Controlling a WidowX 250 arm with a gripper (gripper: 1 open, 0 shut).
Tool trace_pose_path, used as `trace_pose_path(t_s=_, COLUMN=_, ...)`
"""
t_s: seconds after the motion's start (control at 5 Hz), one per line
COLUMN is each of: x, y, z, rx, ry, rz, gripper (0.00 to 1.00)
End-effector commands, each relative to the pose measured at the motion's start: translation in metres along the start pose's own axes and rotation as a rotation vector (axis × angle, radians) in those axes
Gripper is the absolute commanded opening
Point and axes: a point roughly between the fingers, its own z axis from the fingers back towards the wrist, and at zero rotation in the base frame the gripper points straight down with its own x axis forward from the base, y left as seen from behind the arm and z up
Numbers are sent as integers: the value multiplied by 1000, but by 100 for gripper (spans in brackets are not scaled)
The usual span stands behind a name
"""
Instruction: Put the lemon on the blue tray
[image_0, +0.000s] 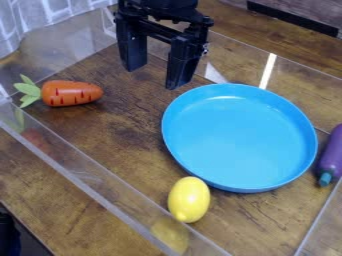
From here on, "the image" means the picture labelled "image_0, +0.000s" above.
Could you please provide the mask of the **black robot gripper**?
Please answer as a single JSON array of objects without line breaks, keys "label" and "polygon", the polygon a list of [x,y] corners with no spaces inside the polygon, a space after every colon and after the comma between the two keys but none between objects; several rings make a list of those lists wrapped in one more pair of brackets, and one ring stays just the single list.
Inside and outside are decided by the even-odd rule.
[{"label": "black robot gripper", "polygon": [[[115,13],[116,38],[123,66],[128,72],[147,64],[147,36],[170,43],[166,88],[187,84],[206,51],[208,28],[214,20],[198,10],[198,0],[119,0]],[[186,22],[183,32],[159,24]]]}]

